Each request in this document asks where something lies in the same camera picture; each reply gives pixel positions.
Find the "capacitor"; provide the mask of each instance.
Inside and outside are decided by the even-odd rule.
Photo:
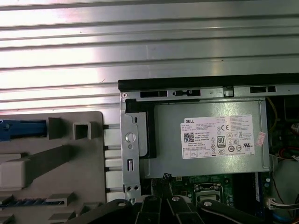
[[[292,124],[291,132],[295,135],[299,135],[299,124]]]

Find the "ribbed metal surface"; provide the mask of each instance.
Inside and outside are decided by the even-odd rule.
[[[298,0],[2,0],[0,115],[101,111],[121,188],[117,80],[298,72],[298,14]]]

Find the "metal panel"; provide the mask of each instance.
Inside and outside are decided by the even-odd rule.
[[[173,176],[213,175],[220,173],[263,172],[269,170],[267,143],[255,146],[254,155],[236,155],[199,159],[182,159],[180,124],[185,118],[251,114],[254,141],[259,132],[266,132],[265,100],[243,99],[202,101],[197,104],[157,105],[155,107],[157,158],[145,166],[146,178],[163,176],[165,170]]]

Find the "green circuit board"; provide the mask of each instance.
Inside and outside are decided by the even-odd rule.
[[[174,177],[171,182],[171,188],[174,195],[187,196],[196,205],[197,193],[194,191],[194,186],[209,183],[220,184],[223,189],[221,202],[231,207],[234,206],[232,175],[230,174]]]

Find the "metal frame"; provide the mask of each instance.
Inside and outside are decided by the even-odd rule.
[[[159,101],[163,103],[163,101],[167,103],[174,103],[176,101],[184,101],[184,100],[201,100],[203,102],[226,102],[229,101],[247,101],[247,100],[261,100],[260,102],[260,121],[261,121],[261,131],[267,132],[267,112],[266,112],[266,96],[285,96],[285,95],[294,95],[299,94],[299,85],[275,85],[276,92],[261,92],[261,93],[250,93],[250,87],[258,87],[258,86],[234,86],[231,90],[227,90],[226,87],[213,87],[213,88],[193,88],[200,89],[200,96],[174,96],[173,93],[175,90],[184,90],[187,89],[168,89],[167,96],[165,97],[154,97],[154,98],[141,98],[140,91],[132,91],[132,92],[122,92],[121,93],[121,152],[122,152],[122,173],[123,173],[123,184],[124,184],[124,192],[125,198],[129,200],[134,200],[137,197],[141,196],[141,192],[139,191],[140,186],[140,170],[139,170],[139,153],[140,146],[146,148],[146,141],[139,140],[139,129],[143,129],[147,126],[145,120],[142,122],[134,122],[134,117],[138,116],[138,113],[126,113],[126,100],[134,99],[137,102],[155,102]],[[132,143],[128,143],[125,139],[126,133],[133,133],[135,135],[135,141]],[[263,148],[268,148],[268,141],[264,142]],[[265,150],[263,150],[263,167],[268,169],[270,167],[269,156],[265,154]],[[132,160],[132,164],[134,170],[128,170],[128,161]],[[138,190],[133,190],[132,188],[128,191],[128,186],[138,186]]]

